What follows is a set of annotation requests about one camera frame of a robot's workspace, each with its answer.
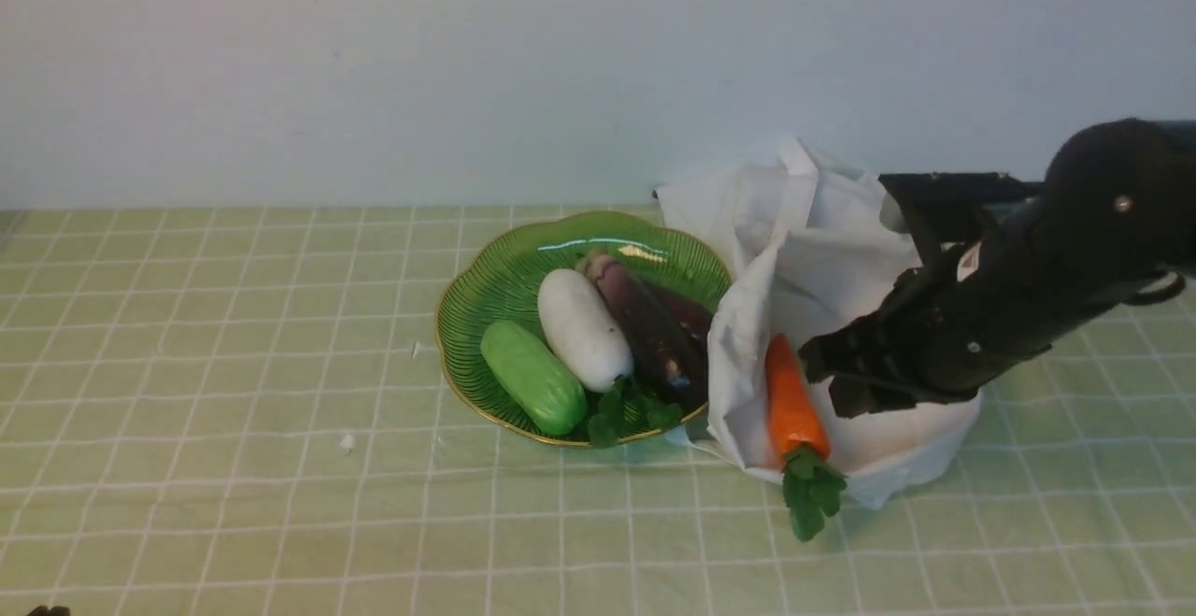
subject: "gold plate rim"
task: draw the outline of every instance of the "gold plate rim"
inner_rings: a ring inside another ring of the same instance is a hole
[[[573,215],[568,215],[568,216],[561,216],[561,219],[556,219],[556,220],[536,220],[536,222],[532,222],[532,224],[517,225],[517,227],[513,227],[512,230],[507,230],[507,232],[500,233],[500,236],[495,236],[493,238],[493,240],[487,242],[486,245],[482,245],[482,248],[481,248],[481,250],[478,250],[476,257],[474,257],[474,260],[469,262],[469,266],[466,266],[464,268],[464,270],[458,272],[457,276],[453,276],[452,282],[450,282],[447,285],[447,287],[445,287],[445,291],[443,293],[440,293],[440,300],[437,300],[437,313],[435,313],[437,331],[435,331],[435,335],[437,335],[437,352],[440,353],[440,374],[443,374],[445,384],[448,385],[448,389],[452,390],[454,395],[457,395],[457,398],[462,400],[462,403],[465,403],[466,407],[469,407],[470,409],[472,409],[474,413],[478,413],[478,415],[482,415],[486,420],[492,421],[493,423],[498,425],[499,427],[502,427],[505,429],[512,429],[512,432],[514,432],[514,433],[517,433],[517,434],[519,434],[521,437],[530,438],[531,440],[533,440],[533,441],[536,441],[538,444],[544,444],[544,445],[550,445],[550,446],[560,446],[560,447],[568,447],[568,449],[576,449],[576,450],[586,450],[586,449],[588,449],[588,450],[603,450],[603,449],[594,449],[594,445],[592,443],[590,443],[590,441],[567,441],[565,439],[555,439],[555,438],[551,438],[551,437],[542,437],[539,434],[533,434],[533,433],[529,432],[529,429],[524,429],[521,427],[515,427],[514,425],[509,423],[506,420],[502,420],[500,417],[495,417],[494,415],[492,415],[492,413],[488,413],[487,410],[483,410],[483,408],[480,408],[476,403],[472,402],[472,400],[470,400],[469,397],[466,397],[464,395],[464,391],[460,391],[457,388],[456,383],[453,383],[452,374],[448,374],[448,365],[445,362],[444,343],[440,341],[440,310],[441,310],[441,306],[444,306],[445,297],[447,297],[448,292],[452,291],[453,285],[457,285],[457,282],[460,281],[462,276],[466,275],[468,272],[470,272],[470,270],[474,269],[474,263],[477,263],[477,260],[482,256],[482,252],[484,252],[484,250],[487,250],[492,245],[494,245],[495,242],[501,240],[501,238],[505,238],[505,237],[508,237],[508,236],[513,236],[513,233],[520,232],[520,230],[548,227],[548,225],[561,224],[561,222],[563,222],[563,220],[580,219],[580,216],[597,214],[598,212],[603,212],[603,214],[614,214],[616,216],[628,216],[628,219],[643,220],[645,224],[654,225],[658,228],[670,230],[670,232],[672,232],[672,233],[678,233],[678,236],[683,236],[683,237],[690,238],[690,240],[696,242],[697,245],[706,246],[706,250],[709,250],[712,257],[714,257],[714,260],[719,263],[719,268],[722,268],[724,275],[726,275],[727,279],[731,279],[731,272],[727,270],[726,263],[722,262],[722,258],[719,258],[718,254],[714,254],[714,250],[710,249],[710,246],[707,245],[706,242],[698,240],[698,238],[696,238],[694,236],[690,236],[690,233],[685,233],[684,230],[670,228],[670,227],[666,227],[666,225],[658,225],[658,224],[653,222],[653,220],[645,219],[645,216],[636,216],[634,214],[627,214],[627,212],[590,211],[590,212],[580,212],[579,214],[573,214]],[[677,427],[684,427],[684,425],[688,425],[689,421],[692,421],[694,419],[696,419],[700,415],[702,415],[702,413],[706,413],[709,409],[709,407],[710,407],[710,402],[709,402],[709,400],[707,400],[706,403],[703,403],[702,405],[700,405],[698,408],[696,408],[694,411],[689,413],[689,415],[684,415],[681,419],[681,423],[677,425]],[[663,437],[664,434],[665,434],[665,429],[647,429],[647,432],[640,432],[639,434],[631,434],[630,437],[624,437],[624,438],[620,439],[618,443],[615,444],[615,445],[618,446],[618,445],[626,445],[626,444],[630,444],[630,443],[635,443],[635,441],[642,441],[643,439],[649,439],[649,438],[653,438],[653,437]]]

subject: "green leaves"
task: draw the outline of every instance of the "green leaves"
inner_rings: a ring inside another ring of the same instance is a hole
[[[586,428],[590,429],[590,443],[596,449],[608,449],[618,445],[618,437],[626,425],[623,417],[623,389],[606,391],[598,400],[598,413],[590,416]]]
[[[618,445],[618,438],[626,432],[627,411],[631,410],[648,421],[648,427],[667,432],[681,425],[682,410],[675,403],[664,403],[658,395],[635,378],[627,378],[614,390],[606,391],[598,400],[598,410],[590,416],[586,428],[590,443],[596,449],[608,449]]]
[[[826,526],[826,518],[838,514],[840,494],[847,478],[824,462],[811,446],[785,456],[781,494],[789,507],[789,526],[798,541],[814,538]]]

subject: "white wall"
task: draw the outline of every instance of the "white wall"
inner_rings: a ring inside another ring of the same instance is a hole
[[[1196,0],[0,0],[0,207],[645,199],[797,134],[1038,177]]]

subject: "white fabric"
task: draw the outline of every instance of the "white fabric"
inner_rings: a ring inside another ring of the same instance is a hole
[[[704,240],[731,268],[709,335],[708,438],[675,429],[670,440],[712,451],[758,478],[780,482],[768,437],[764,352],[785,331],[793,347],[834,331],[880,305],[893,280],[919,266],[909,236],[879,222],[885,190],[799,142],[781,165],[743,165],[657,190],[664,222]],[[843,420],[829,382],[810,391],[831,441],[830,463],[848,476],[847,494],[879,508],[898,489],[950,466],[981,398],[954,405]]]

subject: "toy vegetable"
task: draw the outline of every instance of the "toy vegetable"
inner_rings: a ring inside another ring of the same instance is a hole
[[[842,474],[826,464],[830,440],[806,390],[801,367],[783,334],[773,336],[764,356],[768,429],[781,459],[781,492],[789,525],[801,542],[812,539],[838,513]]]

